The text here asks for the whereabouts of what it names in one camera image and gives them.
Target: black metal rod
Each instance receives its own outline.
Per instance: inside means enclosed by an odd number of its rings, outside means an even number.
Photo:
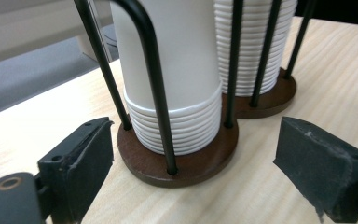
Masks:
[[[167,162],[167,172],[177,174],[176,158],[173,151],[172,131],[168,113],[167,99],[164,89],[161,64],[158,53],[158,43],[152,21],[144,7],[136,0],[110,0],[122,7],[131,17],[144,51],[147,73],[156,107],[158,127]]]
[[[269,13],[266,37],[264,39],[263,50],[261,51],[260,62],[258,65],[257,75],[255,78],[255,87],[249,106],[257,107],[260,97],[261,85],[263,84],[264,74],[266,72],[267,62],[269,60],[269,50],[271,49],[272,39],[275,33],[282,0],[273,0],[271,11]]]
[[[227,112],[225,127],[234,126],[235,90],[237,88],[238,57],[241,43],[241,26],[243,0],[234,0],[231,22],[231,46],[229,55],[228,90],[227,90]]]
[[[123,128],[126,131],[130,130],[132,125],[129,118],[127,117],[126,109],[124,108],[123,102],[121,101],[115,79],[113,77],[112,71],[110,70],[108,59],[105,55],[105,51],[103,50],[103,43],[101,41],[98,28],[96,27],[92,17],[91,8],[89,7],[87,1],[75,0],[75,4],[80,18],[83,21],[87,35],[89,36],[89,41],[94,50],[98,64],[100,65],[103,72],[103,78],[106,82],[107,88],[110,92],[110,95],[112,96],[113,102],[115,103],[115,107],[118,115],[120,116],[121,122],[123,123]]]
[[[301,23],[301,27],[298,31],[297,40],[295,43],[295,46],[293,48],[292,56],[290,57],[289,65],[287,66],[286,74],[284,75],[284,78],[289,79],[290,76],[293,73],[293,68],[295,67],[296,59],[298,56],[298,53],[300,52],[301,44],[304,39],[305,33],[307,32],[308,23],[310,22],[310,19],[312,18],[313,11],[315,9],[317,0],[309,0],[305,11],[304,11],[304,17]]]

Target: gray floor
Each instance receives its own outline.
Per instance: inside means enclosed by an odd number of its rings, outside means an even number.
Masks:
[[[118,58],[113,26],[105,27],[112,58]],[[82,76],[98,64],[79,50],[75,38],[0,62],[0,111]]]

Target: wooden base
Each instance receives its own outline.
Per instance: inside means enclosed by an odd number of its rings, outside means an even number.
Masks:
[[[125,131],[120,125],[117,146],[124,163],[136,177],[154,186],[179,188],[202,182],[223,170],[234,154],[238,134],[237,121],[231,129],[221,122],[217,136],[208,146],[176,157],[176,175],[167,174],[165,157],[144,147],[133,129]]]
[[[235,97],[235,118],[236,119],[261,119],[283,111],[289,106],[296,94],[296,82],[293,77],[285,79],[286,71],[281,68],[280,74],[272,90],[260,94],[257,107],[249,106],[251,97]],[[227,107],[227,95],[222,94],[223,109]]]

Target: table surface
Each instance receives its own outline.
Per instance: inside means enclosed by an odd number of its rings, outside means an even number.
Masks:
[[[286,67],[301,19],[283,56]],[[120,90],[120,61],[111,63]],[[358,147],[358,25],[312,20],[282,113],[239,119],[231,163],[198,185],[157,188],[138,180],[117,151],[120,120],[99,69],[0,113],[0,177],[38,172],[36,162],[83,122],[110,117],[115,161],[84,223],[319,223],[275,158],[282,116],[312,122]],[[324,217],[325,223],[332,223]]]

